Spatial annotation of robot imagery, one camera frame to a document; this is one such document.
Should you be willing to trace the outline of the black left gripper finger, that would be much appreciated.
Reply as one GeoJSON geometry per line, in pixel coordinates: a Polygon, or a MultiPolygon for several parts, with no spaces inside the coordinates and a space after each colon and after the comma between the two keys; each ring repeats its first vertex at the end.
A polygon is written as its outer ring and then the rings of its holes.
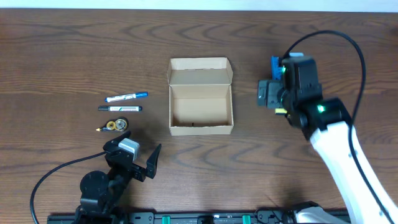
{"type": "Polygon", "coordinates": [[[148,158],[146,164],[146,176],[148,178],[153,179],[157,173],[157,164],[158,164],[158,160],[159,160],[159,154],[161,151],[162,145],[159,144],[155,150],[153,151],[153,153],[150,155],[150,157],[148,158]]]}
{"type": "Polygon", "coordinates": [[[103,146],[103,150],[104,151],[117,151],[119,150],[119,143],[124,140],[125,138],[129,138],[131,135],[130,131],[125,132],[124,134],[109,140],[108,142],[105,143],[105,145],[103,146]]]}

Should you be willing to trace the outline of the blue plastic block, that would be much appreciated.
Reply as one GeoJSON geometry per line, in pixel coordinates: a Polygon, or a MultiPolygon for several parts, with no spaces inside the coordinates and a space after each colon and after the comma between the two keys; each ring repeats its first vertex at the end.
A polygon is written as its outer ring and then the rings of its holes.
{"type": "Polygon", "coordinates": [[[273,80],[280,80],[284,73],[285,68],[280,65],[279,57],[271,57],[271,72],[273,80]]]}

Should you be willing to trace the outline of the correction tape dispenser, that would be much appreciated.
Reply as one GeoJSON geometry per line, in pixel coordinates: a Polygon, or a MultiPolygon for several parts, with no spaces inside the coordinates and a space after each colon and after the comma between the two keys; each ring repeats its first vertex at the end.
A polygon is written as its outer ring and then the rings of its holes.
{"type": "Polygon", "coordinates": [[[122,133],[127,130],[128,126],[129,123],[125,117],[118,117],[107,121],[103,127],[97,128],[96,131],[122,133]]]}

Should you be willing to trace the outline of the yellow highlighter pen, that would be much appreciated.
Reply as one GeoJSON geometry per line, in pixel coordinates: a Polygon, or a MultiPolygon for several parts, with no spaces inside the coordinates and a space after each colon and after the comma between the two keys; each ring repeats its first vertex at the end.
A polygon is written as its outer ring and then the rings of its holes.
{"type": "Polygon", "coordinates": [[[287,111],[283,108],[276,108],[274,113],[275,113],[275,115],[285,115],[285,114],[287,114],[287,111]]]}

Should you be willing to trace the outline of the black whiteboard marker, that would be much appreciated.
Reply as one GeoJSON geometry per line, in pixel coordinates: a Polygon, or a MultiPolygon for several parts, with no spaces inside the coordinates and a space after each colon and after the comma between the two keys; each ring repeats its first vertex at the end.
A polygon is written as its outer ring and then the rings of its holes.
{"type": "Polygon", "coordinates": [[[98,111],[142,111],[141,106],[99,106],[98,111]]]}

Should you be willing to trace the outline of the blue whiteboard marker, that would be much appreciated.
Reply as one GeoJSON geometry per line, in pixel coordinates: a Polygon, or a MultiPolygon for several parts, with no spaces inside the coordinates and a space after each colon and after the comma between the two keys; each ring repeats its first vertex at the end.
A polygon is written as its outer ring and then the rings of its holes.
{"type": "Polygon", "coordinates": [[[148,97],[149,94],[147,91],[144,92],[137,92],[137,93],[130,93],[125,95],[118,95],[118,96],[109,96],[104,99],[105,102],[115,102],[115,101],[124,101],[124,100],[131,100],[136,98],[145,98],[148,97]]]}

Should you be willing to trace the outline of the cardboard box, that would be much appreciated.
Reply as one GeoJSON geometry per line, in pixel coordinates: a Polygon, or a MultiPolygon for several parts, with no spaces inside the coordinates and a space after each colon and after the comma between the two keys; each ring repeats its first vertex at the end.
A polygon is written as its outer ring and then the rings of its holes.
{"type": "Polygon", "coordinates": [[[171,135],[225,135],[232,132],[233,69],[228,58],[172,58],[167,81],[171,135]]]}

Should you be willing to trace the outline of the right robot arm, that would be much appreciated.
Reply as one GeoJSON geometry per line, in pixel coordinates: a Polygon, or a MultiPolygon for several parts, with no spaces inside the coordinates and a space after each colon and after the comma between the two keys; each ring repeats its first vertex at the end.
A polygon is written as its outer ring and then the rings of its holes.
{"type": "Polygon", "coordinates": [[[258,83],[258,105],[303,132],[330,171],[351,223],[397,223],[397,205],[364,155],[343,102],[323,98],[314,59],[272,57],[271,71],[258,83]]]}

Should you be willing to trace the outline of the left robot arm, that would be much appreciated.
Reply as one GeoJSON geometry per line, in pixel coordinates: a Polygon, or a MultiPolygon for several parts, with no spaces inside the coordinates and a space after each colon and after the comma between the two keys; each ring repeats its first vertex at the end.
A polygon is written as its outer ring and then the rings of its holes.
{"type": "Polygon", "coordinates": [[[80,182],[80,206],[76,210],[75,223],[129,223],[129,215],[118,203],[131,180],[140,182],[153,179],[162,145],[150,155],[145,167],[134,163],[139,154],[139,143],[131,140],[128,131],[103,146],[105,159],[110,167],[106,174],[93,171],[80,182]]]}

